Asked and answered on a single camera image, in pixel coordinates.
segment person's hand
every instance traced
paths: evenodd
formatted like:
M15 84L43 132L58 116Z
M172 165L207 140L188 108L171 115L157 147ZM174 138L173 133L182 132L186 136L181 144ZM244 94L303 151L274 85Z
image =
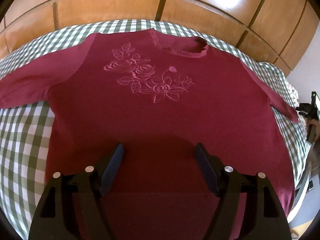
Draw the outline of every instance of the person's hand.
M310 119L308 120L308 124L314 124L316 126L316 140L319 139L320 137L320 121L316 120L316 119Z

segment white wall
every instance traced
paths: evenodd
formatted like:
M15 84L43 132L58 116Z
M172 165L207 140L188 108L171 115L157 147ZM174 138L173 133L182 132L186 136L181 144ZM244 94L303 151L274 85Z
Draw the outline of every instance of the white wall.
M307 51L287 77L299 93L300 103L311 103L311 92L320 95L320 24Z

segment gingham blanket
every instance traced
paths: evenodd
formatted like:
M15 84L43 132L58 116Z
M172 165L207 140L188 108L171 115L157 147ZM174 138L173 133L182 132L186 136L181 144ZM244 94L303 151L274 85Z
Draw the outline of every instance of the gingham blanket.
M0 78L42 55L75 46L91 33L134 32L148 28L176 36L200 36L206 39L211 46L239 57L263 82L293 106L284 74L272 64L257 63L213 36L151 20L115 20L75 25L48 33L1 60ZM273 111L288 148L297 185L309 151L305 143L305 129L301 122L294 124L275 109ZM47 102L0 109L0 206L23 239L28 238L31 220L44 190L45 162L53 120L54 114Z

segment neckline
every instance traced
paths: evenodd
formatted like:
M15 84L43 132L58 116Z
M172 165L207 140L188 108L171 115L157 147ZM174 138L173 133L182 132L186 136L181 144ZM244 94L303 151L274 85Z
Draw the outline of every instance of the neckline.
M160 44L158 36L159 35L170 35L170 34L164 34L164 33L158 32L157 30L155 30L153 28L147 29L147 31L149 32L155 47L157 47L158 49L161 49L162 51L165 51L167 53L173 54L173 55L182 56L182 57L189 57L189 58L201 58L207 54L207 50L209 49L209 44L207 43L207 41L199 36L193 36L193 37L180 37L179 36L179 38L193 40L195 45L199 45L199 44L201 45L201 43L203 43L203 48L202 48L201 52L190 52L190 51L176 50L172 47L165 48Z

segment shirt sleeve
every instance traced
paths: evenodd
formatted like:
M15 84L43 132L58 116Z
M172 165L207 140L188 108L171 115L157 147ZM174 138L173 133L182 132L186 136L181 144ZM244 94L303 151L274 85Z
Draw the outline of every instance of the shirt sleeve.
M274 92L268 85L260 80L260 78L248 68L241 60L239 60L244 67L244 69L249 73L252 79L262 88L262 90L267 94L270 100L270 105L278 110L281 114L288 117L291 121L298 123L297 111L289 106L283 98L276 92Z
M54 85L71 77L84 62L96 33L83 43L39 57L0 80L0 109L46 101Z

